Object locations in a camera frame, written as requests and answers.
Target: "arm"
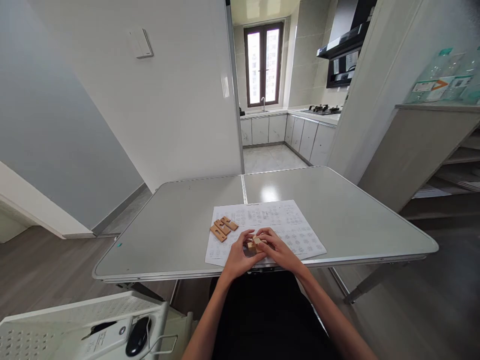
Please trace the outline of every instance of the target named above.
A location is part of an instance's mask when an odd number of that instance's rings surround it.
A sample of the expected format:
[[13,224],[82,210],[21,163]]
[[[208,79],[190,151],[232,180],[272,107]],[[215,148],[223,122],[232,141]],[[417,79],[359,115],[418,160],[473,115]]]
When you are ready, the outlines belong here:
[[220,315],[230,285],[233,280],[246,273],[267,256],[265,253],[259,253],[252,257],[245,256],[243,245],[247,239],[253,238],[253,232],[253,229],[242,232],[238,240],[232,244],[225,267],[200,322],[183,353],[182,360],[209,360],[212,358]]
[[370,349],[357,330],[321,288],[309,269],[278,235],[269,227],[260,229],[257,235],[259,235],[260,239],[267,240],[275,248],[273,250],[268,245],[260,243],[258,245],[260,249],[282,268],[291,271],[300,281],[313,307],[325,325],[328,336],[342,357],[355,360],[377,359],[372,349]]

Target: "black pants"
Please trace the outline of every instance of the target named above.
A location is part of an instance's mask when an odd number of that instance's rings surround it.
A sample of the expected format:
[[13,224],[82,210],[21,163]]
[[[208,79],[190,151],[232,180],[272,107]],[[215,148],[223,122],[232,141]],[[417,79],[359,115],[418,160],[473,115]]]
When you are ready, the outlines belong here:
[[[210,286],[210,296],[217,279]],[[243,275],[230,287],[212,359],[340,359],[294,275]]]

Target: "range hood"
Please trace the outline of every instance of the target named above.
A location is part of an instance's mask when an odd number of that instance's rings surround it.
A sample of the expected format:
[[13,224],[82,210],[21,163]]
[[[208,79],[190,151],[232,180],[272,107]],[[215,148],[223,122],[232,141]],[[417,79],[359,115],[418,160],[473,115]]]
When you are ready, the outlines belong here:
[[319,48],[316,51],[316,56],[323,59],[333,59],[350,50],[360,48],[364,43],[369,25],[370,21],[366,21],[349,32],[344,33],[342,36],[329,42],[326,46]]
[[360,49],[376,4],[377,0],[338,0],[330,39],[316,56],[331,60]]

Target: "white cabinet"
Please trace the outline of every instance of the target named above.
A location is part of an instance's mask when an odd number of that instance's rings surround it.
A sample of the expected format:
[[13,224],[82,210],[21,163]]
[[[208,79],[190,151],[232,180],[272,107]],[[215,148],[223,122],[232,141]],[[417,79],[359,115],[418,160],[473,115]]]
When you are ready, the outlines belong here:
[[251,143],[266,144],[269,142],[269,117],[253,117],[251,119]]
[[335,131],[335,127],[318,124],[310,156],[310,162],[313,165],[327,165],[330,147],[334,141]]
[[252,119],[240,120],[241,144],[252,145]]
[[286,129],[285,129],[285,142],[288,145],[292,145],[292,134],[294,132],[294,122],[295,122],[295,118],[292,115],[288,115],[286,118]]
[[296,151],[299,151],[305,120],[298,117],[295,117],[294,119],[295,119],[295,123],[293,124],[293,134],[291,136],[291,147],[294,148]]
[[310,161],[310,154],[314,147],[315,134],[317,133],[318,126],[316,122],[307,120],[305,120],[305,124],[303,125],[299,153],[308,161]]
[[287,115],[270,116],[268,125],[268,142],[278,143],[285,140],[285,124],[287,123]]

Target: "hand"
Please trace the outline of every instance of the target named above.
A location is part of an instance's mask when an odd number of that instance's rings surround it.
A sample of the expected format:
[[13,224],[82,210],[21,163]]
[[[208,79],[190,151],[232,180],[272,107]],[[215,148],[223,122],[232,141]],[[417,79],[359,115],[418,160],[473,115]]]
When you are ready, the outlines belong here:
[[258,244],[260,250],[262,250],[269,258],[272,258],[278,265],[285,270],[289,270],[295,275],[300,272],[305,265],[300,259],[290,250],[290,248],[279,238],[279,236],[270,227],[264,227],[258,230],[256,235],[260,240],[266,240],[272,244],[275,250],[270,246],[261,242]]
[[252,239],[254,237],[252,234],[254,231],[254,229],[245,230],[240,234],[238,240],[231,245],[230,254],[228,254],[228,259],[226,260],[225,267],[220,276],[220,278],[225,279],[228,284],[240,275],[246,273],[260,260],[267,257],[267,254],[264,252],[258,253],[252,257],[245,256],[243,250],[244,242],[246,242],[247,239]]

